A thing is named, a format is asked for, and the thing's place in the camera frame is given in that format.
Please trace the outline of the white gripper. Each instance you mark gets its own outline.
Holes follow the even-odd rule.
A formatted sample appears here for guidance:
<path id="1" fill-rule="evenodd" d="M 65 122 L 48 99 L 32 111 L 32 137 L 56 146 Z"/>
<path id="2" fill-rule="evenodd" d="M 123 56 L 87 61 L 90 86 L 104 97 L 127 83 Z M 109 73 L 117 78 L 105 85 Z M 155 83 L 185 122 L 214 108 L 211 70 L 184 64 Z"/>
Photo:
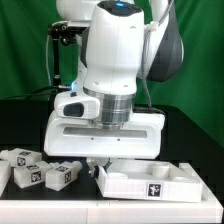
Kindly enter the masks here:
<path id="1" fill-rule="evenodd" d="M 89 175 L 97 178 L 100 165 L 107 169 L 111 158 L 155 159 L 160 153 L 165 116 L 133 113 L 120 127 L 97 127 L 88 119 L 92 101 L 67 91 L 56 96 L 45 133 L 44 151 L 49 156 L 88 157 Z"/>

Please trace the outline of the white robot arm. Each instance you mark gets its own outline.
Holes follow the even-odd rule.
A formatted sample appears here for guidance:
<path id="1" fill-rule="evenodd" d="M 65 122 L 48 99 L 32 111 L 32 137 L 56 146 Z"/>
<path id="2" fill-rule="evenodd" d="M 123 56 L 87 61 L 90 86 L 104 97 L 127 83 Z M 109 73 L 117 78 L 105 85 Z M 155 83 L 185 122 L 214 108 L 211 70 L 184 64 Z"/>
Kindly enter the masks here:
<path id="1" fill-rule="evenodd" d="M 133 0 L 56 0 L 79 46 L 77 78 L 57 94 L 44 142 L 50 156 L 154 159 L 164 115 L 134 109 L 138 81 L 165 81 L 183 61 L 174 0 L 149 0 L 150 23 Z"/>

